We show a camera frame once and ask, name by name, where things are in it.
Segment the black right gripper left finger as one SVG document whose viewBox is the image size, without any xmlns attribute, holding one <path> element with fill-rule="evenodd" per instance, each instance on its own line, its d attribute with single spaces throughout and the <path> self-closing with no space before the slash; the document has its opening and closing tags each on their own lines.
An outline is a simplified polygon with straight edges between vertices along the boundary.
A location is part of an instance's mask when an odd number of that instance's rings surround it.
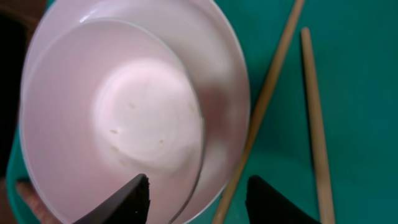
<svg viewBox="0 0 398 224">
<path fill-rule="evenodd" d="M 145 224 L 149 206 L 149 178 L 138 174 L 73 224 Z"/>
</svg>

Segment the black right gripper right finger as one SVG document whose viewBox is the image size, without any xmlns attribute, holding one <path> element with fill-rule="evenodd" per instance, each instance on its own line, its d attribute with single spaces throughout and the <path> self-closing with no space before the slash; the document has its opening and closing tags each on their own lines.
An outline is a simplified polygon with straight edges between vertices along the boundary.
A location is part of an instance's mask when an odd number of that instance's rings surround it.
<svg viewBox="0 0 398 224">
<path fill-rule="evenodd" d="M 245 204 L 250 224 L 320 224 L 258 175 L 248 179 Z"/>
</svg>

